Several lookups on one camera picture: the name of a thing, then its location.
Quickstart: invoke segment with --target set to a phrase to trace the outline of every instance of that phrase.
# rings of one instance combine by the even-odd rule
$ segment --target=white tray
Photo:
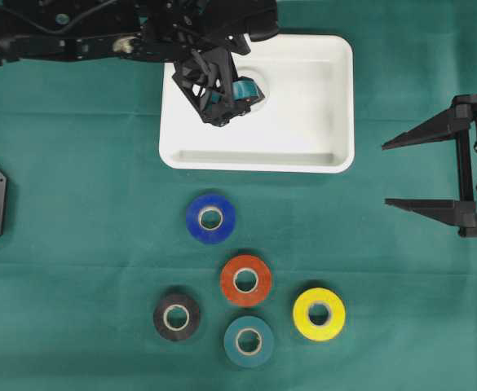
[[[340,173],[354,160],[352,49],[334,36],[280,35],[234,55],[268,95],[223,128],[203,124],[166,64],[160,156],[175,169]]]

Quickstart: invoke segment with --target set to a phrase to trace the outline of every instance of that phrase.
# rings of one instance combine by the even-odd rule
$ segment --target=green tablecloth
[[[344,174],[168,168],[157,151],[161,65],[0,68],[0,167],[10,179],[0,390],[477,390],[477,239],[383,205],[456,198],[455,147],[380,150],[455,94],[477,93],[477,0],[283,2],[280,22],[353,46],[356,161]],[[209,189],[237,211],[236,231],[216,246],[192,239],[183,220]],[[243,249],[274,275],[254,310],[219,291],[220,268]],[[347,306],[329,343],[303,339],[291,321],[312,284]],[[197,334],[177,344],[152,326],[172,286],[203,312]],[[272,360],[256,370],[223,352],[241,314],[275,334]]]

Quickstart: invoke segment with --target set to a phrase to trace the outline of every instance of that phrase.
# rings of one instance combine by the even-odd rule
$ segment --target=yellow tape roll
[[[309,309],[316,304],[324,305],[329,312],[329,317],[320,326],[315,325],[309,317]],[[343,329],[346,316],[342,299],[328,289],[309,289],[294,303],[294,325],[309,340],[332,340]]]

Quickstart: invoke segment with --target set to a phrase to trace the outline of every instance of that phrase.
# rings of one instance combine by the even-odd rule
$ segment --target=orange tape roll
[[[245,290],[238,287],[236,278],[242,272],[250,272],[255,277],[254,286]],[[240,307],[253,307],[264,301],[272,286],[271,271],[258,257],[239,255],[225,265],[220,275],[223,295]]]

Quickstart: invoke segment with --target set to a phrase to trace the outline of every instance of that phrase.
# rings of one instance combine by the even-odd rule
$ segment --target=black tape roll
[[[167,313],[175,308],[183,309],[187,314],[187,322],[175,328],[168,324]],[[167,340],[186,340],[192,336],[200,324],[200,308],[196,301],[188,295],[175,293],[162,297],[153,313],[153,322],[158,333]]]

